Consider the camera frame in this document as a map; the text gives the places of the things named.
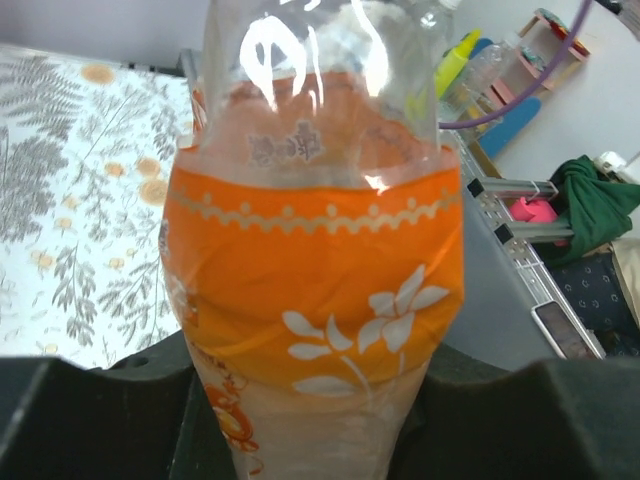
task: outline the yellow bottle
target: yellow bottle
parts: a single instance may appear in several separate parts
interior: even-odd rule
[[[460,44],[451,49],[438,66],[435,78],[436,95],[438,99],[444,95],[444,92],[447,91],[447,88],[449,88],[469,61],[469,56],[476,46],[480,35],[482,35],[481,30],[473,30]]]

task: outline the smartphone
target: smartphone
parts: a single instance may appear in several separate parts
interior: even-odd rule
[[[551,347],[562,358],[598,358],[558,302],[534,307],[531,315]]]

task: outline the green cloth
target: green cloth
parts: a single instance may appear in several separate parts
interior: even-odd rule
[[[567,247],[536,246],[548,266],[557,267],[578,260],[633,227],[629,214],[640,205],[640,185],[606,180],[586,155],[565,162],[551,181],[560,191],[560,201],[566,207],[564,212],[559,212],[559,217],[569,221],[574,237]]]

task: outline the phone screen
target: phone screen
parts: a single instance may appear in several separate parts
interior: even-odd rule
[[[534,311],[565,357],[597,358],[558,303],[547,303]]]

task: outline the gray leaf pattern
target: gray leaf pattern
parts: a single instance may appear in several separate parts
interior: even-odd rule
[[[178,329],[158,250],[183,79],[0,46],[0,354],[108,367]]]

